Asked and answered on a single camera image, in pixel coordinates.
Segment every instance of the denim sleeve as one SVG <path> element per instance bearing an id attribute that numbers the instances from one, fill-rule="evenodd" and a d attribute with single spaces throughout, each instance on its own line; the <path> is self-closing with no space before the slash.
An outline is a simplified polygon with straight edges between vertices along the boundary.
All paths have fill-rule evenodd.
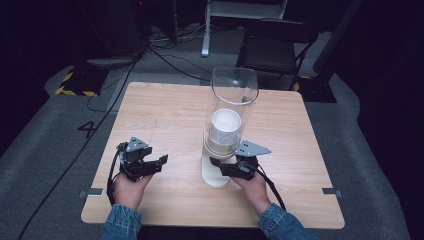
<path id="1" fill-rule="evenodd" d="M 259 218 L 259 227 L 270 240 L 318 239 L 306 230 L 295 216 L 272 203 Z"/>
<path id="2" fill-rule="evenodd" d="M 102 240 L 137 239 L 141 227 L 141 214 L 134 209 L 114 204 L 104 224 Z"/>

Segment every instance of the person's right hand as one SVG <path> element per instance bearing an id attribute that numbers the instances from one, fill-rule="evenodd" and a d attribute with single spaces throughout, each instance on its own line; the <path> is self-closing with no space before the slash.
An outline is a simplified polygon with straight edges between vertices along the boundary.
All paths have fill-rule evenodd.
<path id="1" fill-rule="evenodd" d="M 255 209 L 256 215 L 260 217 L 265 209 L 271 205 L 271 201 L 266 193 L 265 179 L 257 172 L 255 172 L 250 181 L 235 177 L 231 179 L 243 189 L 247 201 Z"/>
<path id="2" fill-rule="evenodd" d="M 120 173 L 114 182 L 115 203 L 137 211 L 138 205 L 143 199 L 144 189 L 152 178 L 153 175 L 144 176 L 133 182 L 127 178 L 127 175 Z"/>

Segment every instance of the white paper cup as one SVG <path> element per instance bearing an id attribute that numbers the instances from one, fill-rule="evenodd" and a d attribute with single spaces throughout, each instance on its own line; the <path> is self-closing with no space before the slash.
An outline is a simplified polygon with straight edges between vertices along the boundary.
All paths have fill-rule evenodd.
<path id="1" fill-rule="evenodd" d="M 218 109 L 212 115 L 210 138 L 218 145 L 231 145 L 238 139 L 240 116 L 231 109 Z"/>

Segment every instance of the wire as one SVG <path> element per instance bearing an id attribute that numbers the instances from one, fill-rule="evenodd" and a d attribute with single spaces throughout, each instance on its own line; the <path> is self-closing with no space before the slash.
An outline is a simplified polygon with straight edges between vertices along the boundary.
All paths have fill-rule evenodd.
<path id="1" fill-rule="evenodd" d="M 138 58 L 133 58 L 130 61 L 119 62 L 119 63 L 101 64 L 101 63 L 94 63 L 94 62 L 89 62 L 89 61 L 87 61 L 87 63 L 96 67 L 96 69 L 98 69 L 98 70 L 113 70 L 113 69 L 118 69 L 118 68 L 130 66 L 132 63 L 134 63 L 134 61 L 138 61 Z"/>
<path id="2" fill-rule="evenodd" d="M 258 163 L 259 168 L 261 169 L 261 171 L 264 173 L 264 175 L 266 176 L 265 170 L 262 168 L 262 166 Z"/>
<path id="3" fill-rule="evenodd" d="M 112 174 L 113 174 L 113 170 L 115 169 L 116 159 L 118 158 L 121 150 L 122 150 L 122 143 L 119 144 L 119 146 L 117 147 L 115 157 L 113 157 L 112 165 L 110 166 L 109 177 L 107 179 L 106 194 L 109 199 L 110 205 L 115 204 L 115 198 L 113 197 L 113 192 L 115 191 L 113 187 L 113 181 L 115 180 L 115 178 L 118 176 L 119 173 L 116 174 L 113 178 L 112 178 Z"/>
<path id="4" fill-rule="evenodd" d="M 193 66 L 197 67 L 198 69 L 200 69 L 200 70 L 202 70 L 202 71 L 204 71 L 204 72 L 206 72 L 206 73 L 211 74 L 211 71 L 209 71 L 209 70 L 207 70 L 207 69 L 204 69 L 204 68 L 200 67 L 199 65 L 196 65 L 196 64 L 192 63 L 190 60 L 188 60 L 188 59 L 186 59 L 186 58 L 177 57 L 177 56 L 170 55 L 170 54 L 162 54 L 161 56 L 162 56 L 162 57 L 173 57 L 173 58 L 178 58 L 178 59 L 184 60 L 184 61 L 186 61 L 186 62 L 190 63 L 191 65 L 193 65 Z"/>
<path id="5" fill-rule="evenodd" d="M 172 65 L 170 62 L 168 62 L 164 57 L 162 57 L 159 53 L 157 53 L 155 50 L 153 50 L 150 46 L 148 47 L 149 49 L 150 49 L 150 51 L 152 51 L 156 56 L 158 56 L 159 58 L 161 58 L 163 61 L 165 61 L 169 66 L 171 66 L 173 69 L 175 69 L 175 70 L 177 70 L 178 72 L 180 72 L 180 73 L 182 73 L 182 74 L 184 74 L 184 75 L 186 75 L 186 76 L 188 76 L 188 77 L 191 77 L 191 78 L 195 78 L 195 79 L 199 79 L 199 80 L 201 80 L 201 81 L 205 81 L 205 82 L 210 82 L 210 80 L 209 79 L 205 79 L 205 78 L 199 78 L 199 77 L 196 77 L 196 76 L 193 76 L 193 75 L 190 75 L 190 74 L 188 74 L 188 73 L 185 73 L 185 72 L 183 72 L 183 71 L 181 71 L 180 69 L 178 69 L 177 67 L 175 67 L 174 65 Z"/>
<path id="6" fill-rule="evenodd" d="M 132 69 L 134 68 L 135 64 L 137 63 L 137 61 L 134 61 L 133 65 L 131 65 L 130 70 L 127 73 L 127 76 L 125 78 L 124 84 L 121 87 L 121 90 L 118 93 L 118 96 L 116 97 L 115 101 L 113 102 L 112 106 L 109 108 L 109 110 L 106 112 L 106 114 L 103 116 L 103 118 L 100 120 L 99 124 L 97 125 L 97 129 L 99 129 L 99 127 L 102 125 L 102 123 L 105 121 L 106 117 L 109 115 L 110 111 L 112 111 L 114 105 L 116 104 L 116 102 L 118 101 L 119 95 L 122 93 L 122 90 L 125 86 L 125 83 L 128 80 L 128 77 L 132 71 Z M 60 177 L 58 178 L 58 180 L 55 182 L 55 184 L 50 188 L 49 192 L 46 194 L 46 196 L 43 198 L 43 200 L 41 200 L 40 204 L 37 206 L 37 208 L 35 209 L 35 211 L 32 213 L 31 217 L 28 219 L 28 221 L 25 223 L 24 228 L 21 230 L 21 233 L 19 234 L 18 240 L 22 239 L 22 237 L 25 234 L 25 231 L 27 230 L 29 224 L 31 223 L 31 221 L 34 219 L 35 215 L 38 213 L 38 211 L 41 209 L 41 207 L 44 205 L 44 203 L 46 202 L 46 200 L 50 197 L 50 195 L 53 193 L 53 191 L 56 189 L 57 185 L 59 185 L 60 181 L 63 179 L 63 177 L 66 175 L 66 173 L 69 171 L 69 169 L 71 169 L 71 167 L 75 164 L 75 162 L 77 161 L 77 159 L 79 158 L 79 156 L 81 155 L 81 153 L 84 151 L 84 149 L 87 147 L 88 143 L 90 142 L 90 140 L 93 138 L 93 136 L 95 135 L 97 131 L 95 131 L 93 134 L 91 134 L 87 140 L 85 141 L 84 145 L 81 147 L 81 149 L 78 151 L 77 155 L 74 157 L 74 159 L 72 159 L 71 163 L 68 165 L 68 167 L 65 169 L 65 171 L 62 172 L 62 174 L 60 175 Z"/>
<path id="7" fill-rule="evenodd" d="M 153 32 L 152 34 L 157 34 L 158 36 L 155 38 L 150 38 L 150 46 L 152 48 L 155 48 L 157 50 L 164 50 L 164 49 L 172 49 L 174 47 L 176 47 L 177 45 L 181 44 L 181 43 L 188 43 L 191 42 L 193 40 L 195 40 L 196 38 L 200 38 L 203 37 L 204 35 L 199 35 L 201 32 L 199 30 L 201 30 L 206 24 L 202 24 L 199 27 L 197 27 L 194 30 L 177 30 L 177 31 L 183 31 L 182 34 L 177 36 L 177 43 L 173 43 L 169 38 L 164 37 L 163 35 L 161 35 L 159 32 Z M 166 42 L 165 46 L 158 46 L 158 45 L 153 45 L 152 43 L 156 43 L 156 42 Z"/>
<path id="8" fill-rule="evenodd" d="M 286 210 L 286 206 L 284 205 L 283 199 L 281 198 L 280 194 L 278 193 L 277 188 L 275 188 L 275 184 L 271 181 L 271 179 L 269 179 L 266 176 L 265 172 L 259 171 L 259 169 L 255 168 L 255 167 L 253 167 L 253 166 L 251 166 L 249 164 L 247 164 L 246 162 L 244 162 L 243 165 L 244 166 L 247 166 L 251 170 L 256 171 L 257 173 L 259 173 L 259 175 L 261 175 L 264 178 L 265 182 L 268 183 L 269 187 L 271 188 L 271 191 L 274 193 L 275 197 L 277 198 L 278 203 L 280 204 L 280 207 L 282 209 L 284 209 L 284 211 L 287 211 Z"/>
<path id="9" fill-rule="evenodd" d="M 129 66 L 127 66 L 124 71 L 122 71 L 121 76 L 115 80 L 114 82 L 112 82 L 111 84 L 109 84 L 108 86 L 106 86 L 105 88 L 103 88 L 102 90 L 100 90 L 100 92 L 105 91 L 106 89 L 110 88 L 111 86 L 115 85 L 117 82 L 119 82 L 122 78 L 122 76 L 124 76 L 124 72 L 129 68 Z M 87 101 L 87 108 L 93 112 L 106 112 L 106 110 L 98 110 L 98 109 L 93 109 L 90 107 L 90 101 L 91 99 L 93 99 L 94 96 L 91 96 L 88 101 Z"/>

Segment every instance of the yellow and black tape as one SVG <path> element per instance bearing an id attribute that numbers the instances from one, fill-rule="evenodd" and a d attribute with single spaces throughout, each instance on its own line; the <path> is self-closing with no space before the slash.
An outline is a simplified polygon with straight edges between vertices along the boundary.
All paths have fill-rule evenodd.
<path id="1" fill-rule="evenodd" d="M 313 78 L 312 77 L 309 77 L 309 76 L 299 76 L 297 78 L 296 83 L 293 85 L 293 88 L 291 90 L 300 93 L 301 92 L 300 81 L 312 80 L 312 79 Z"/>
<path id="2" fill-rule="evenodd" d="M 69 70 L 68 74 L 66 74 L 59 88 L 56 90 L 56 94 L 65 94 L 70 96 L 99 96 L 100 90 L 93 91 L 92 89 L 84 89 L 81 87 L 76 77 L 73 78 L 74 69 Z"/>

